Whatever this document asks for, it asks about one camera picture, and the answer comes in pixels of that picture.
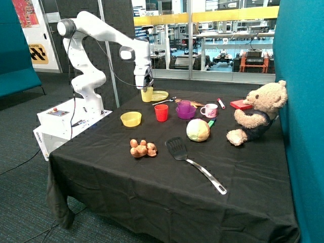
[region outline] spoon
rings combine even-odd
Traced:
[[[155,104],[152,104],[152,105],[157,105],[157,104],[161,104],[161,103],[164,103],[164,102],[168,102],[168,101],[175,101],[175,99],[176,99],[177,97],[173,97],[173,98],[171,98],[170,100],[164,100],[164,101],[161,101],[161,102],[158,102],[158,103],[155,103]]]

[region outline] teal chair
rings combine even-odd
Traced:
[[[273,52],[287,81],[280,111],[301,243],[324,242],[323,1],[282,0]]]
[[[0,1],[0,33],[0,97],[42,86],[11,0]]]

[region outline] white control box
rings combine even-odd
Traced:
[[[81,98],[68,100],[38,113],[40,126],[33,132],[45,160],[48,161],[52,151],[110,113],[112,111],[108,110],[104,110],[97,116],[91,112],[88,113],[85,108],[85,100]]]

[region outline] yellow railing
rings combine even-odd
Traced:
[[[272,18],[277,18],[278,11],[279,11],[279,6],[193,13],[192,22],[272,19]],[[135,17],[134,25],[142,26],[142,25],[179,24],[179,23],[188,23],[188,21],[189,21],[189,17],[187,13],[169,14],[169,15],[159,15],[159,16]]]

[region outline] mug handle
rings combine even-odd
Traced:
[[[200,112],[201,112],[201,114],[206,115],[206,107],[202,107],[202,108],[200,109]]]

